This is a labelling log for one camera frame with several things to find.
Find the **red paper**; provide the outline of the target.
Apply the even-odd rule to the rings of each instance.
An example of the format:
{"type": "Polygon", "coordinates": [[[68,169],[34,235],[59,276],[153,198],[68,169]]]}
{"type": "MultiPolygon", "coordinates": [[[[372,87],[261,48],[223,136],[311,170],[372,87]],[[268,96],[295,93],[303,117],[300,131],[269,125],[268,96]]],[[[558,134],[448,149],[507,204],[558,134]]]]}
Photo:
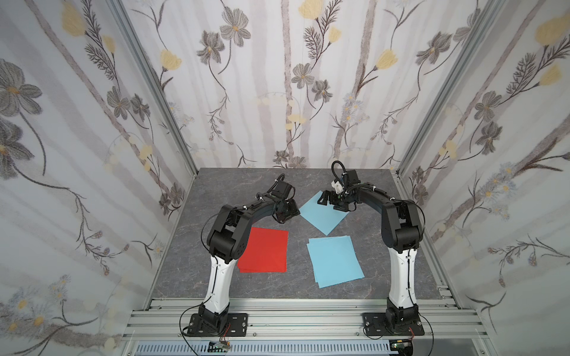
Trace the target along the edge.
{"type": "Polygon", "coordinates": [[[237,263],[240,273],[285,273],[288,237],[287,231],[253,227],[237,263]]]}

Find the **light blue paper top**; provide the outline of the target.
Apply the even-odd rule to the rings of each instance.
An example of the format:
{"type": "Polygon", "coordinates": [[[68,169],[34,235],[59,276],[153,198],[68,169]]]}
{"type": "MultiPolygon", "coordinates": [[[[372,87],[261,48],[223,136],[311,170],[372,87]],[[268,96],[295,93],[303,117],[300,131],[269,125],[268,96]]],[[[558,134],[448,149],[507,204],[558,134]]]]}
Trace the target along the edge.
{"type": "Polygon", "coordinates": [[[313,238],[307,243],[313,268],[327,272],[327,287],[364,278],[350,236],[313,238]]]}

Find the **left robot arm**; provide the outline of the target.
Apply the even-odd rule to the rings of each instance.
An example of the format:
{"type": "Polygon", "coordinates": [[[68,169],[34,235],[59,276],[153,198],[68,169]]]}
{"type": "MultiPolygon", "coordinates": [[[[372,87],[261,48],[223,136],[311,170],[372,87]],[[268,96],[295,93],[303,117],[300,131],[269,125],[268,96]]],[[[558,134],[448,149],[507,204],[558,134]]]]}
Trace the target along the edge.
{"type": "Polygon", "coordinates": [[[232,324],[229,312],[229,290],[236,263],[243,256],[254,223],[272,217],[284,224],[300,215],[294,197],[295,188],[280,174],[272,186],[256,194],[253,202],[242,206],[225,205],[211,216],[212,228],[203,246],[211,260],[209,285],[204,301],[196,306],[197,313],[191,316],[188,326],[180,331],[189,337],[222,336],[235,329],[237,335],[246,335],[247,314],[241,313],[238,323],[232,324]]]}

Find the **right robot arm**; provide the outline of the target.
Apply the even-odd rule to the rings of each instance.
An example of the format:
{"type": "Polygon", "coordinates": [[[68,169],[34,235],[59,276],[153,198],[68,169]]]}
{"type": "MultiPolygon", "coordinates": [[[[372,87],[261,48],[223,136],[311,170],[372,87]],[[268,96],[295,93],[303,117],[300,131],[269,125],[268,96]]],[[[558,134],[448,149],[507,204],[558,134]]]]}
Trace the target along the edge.
{"type": "Polygon", "coordinates": [[[390,255],[390,292],[384,313],[363,317],[369,336],[424,335],[414,290],[415,260],[423,239],[417,205],[391,196],[369,182],[361,182],[355,170],[347,170],[335,160],[331,164],[332,189],[322,193],[318,204],[330,204],[340,212],[349,205],[365,204],[381,215],[381,238],[390,255]]]}

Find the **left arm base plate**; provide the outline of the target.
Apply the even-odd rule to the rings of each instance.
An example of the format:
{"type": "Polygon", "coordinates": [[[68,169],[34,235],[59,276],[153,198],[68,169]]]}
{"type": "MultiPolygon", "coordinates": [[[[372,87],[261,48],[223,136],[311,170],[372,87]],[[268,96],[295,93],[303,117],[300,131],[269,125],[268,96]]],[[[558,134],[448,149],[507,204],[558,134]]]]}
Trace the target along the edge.
{"type": "Polygon", "coordinates": [[[188,326],[182,331],[187,337],[246,337],[249,326],[249,315],[246,313],[229,313],[221,318],[207,320],[199,314],[191,316],[188,326]]]}

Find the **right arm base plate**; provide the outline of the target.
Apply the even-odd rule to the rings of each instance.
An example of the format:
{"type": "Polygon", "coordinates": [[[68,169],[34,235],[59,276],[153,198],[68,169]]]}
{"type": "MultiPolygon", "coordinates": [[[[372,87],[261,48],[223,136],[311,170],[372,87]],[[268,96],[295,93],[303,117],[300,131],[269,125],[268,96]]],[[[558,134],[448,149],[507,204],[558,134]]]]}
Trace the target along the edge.
{"type": "Polygon", "coordinates": [[[362,313],[364,331],[371,337],[412,337],[424,336],[425,330],[420,320],[399,320],[385,313],[362,313]]]}

